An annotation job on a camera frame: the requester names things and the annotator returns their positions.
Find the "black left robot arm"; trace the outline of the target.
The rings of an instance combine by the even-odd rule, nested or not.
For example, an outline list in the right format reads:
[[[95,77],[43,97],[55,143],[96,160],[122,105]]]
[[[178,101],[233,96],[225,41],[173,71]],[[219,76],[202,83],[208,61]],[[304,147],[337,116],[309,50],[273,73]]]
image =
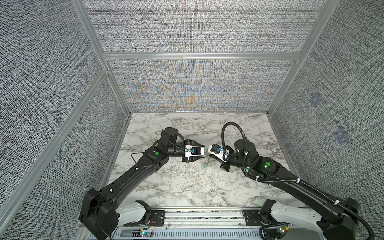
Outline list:
[[[189,163],[202,159],[204,155],[203,145],[184,139],[175,128],[165,128],[160,139],[143,152],[133,167],[100,190],[91,188],[85,193],[80,222],[96,239],[110,239],[123,216],[119,211],[120,204],[143,180],[157,172],[170,157],[180,157]]]

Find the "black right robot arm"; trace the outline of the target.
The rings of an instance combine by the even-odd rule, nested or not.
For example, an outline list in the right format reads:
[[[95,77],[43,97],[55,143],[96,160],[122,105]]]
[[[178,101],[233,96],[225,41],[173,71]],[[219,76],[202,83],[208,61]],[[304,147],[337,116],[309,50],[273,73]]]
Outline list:
[[[375,239],[371,226],[358,214],[358,202],[319,190],[275,160],[259,155],[253,143],[240,139],[234,148],[214,144],[209,146],[208,152],[221,162],[223,170],[229,171],[232,166],[240,168],[251,180],[272,185],[306,205],[300,209],[266,200],[259,210],[259,219],[263,223],[259,232],[263,239],[271,238],[270,229],[291,224],[320,233],[327,240],[353,240],[358,223],[366,228],[369,240]]]

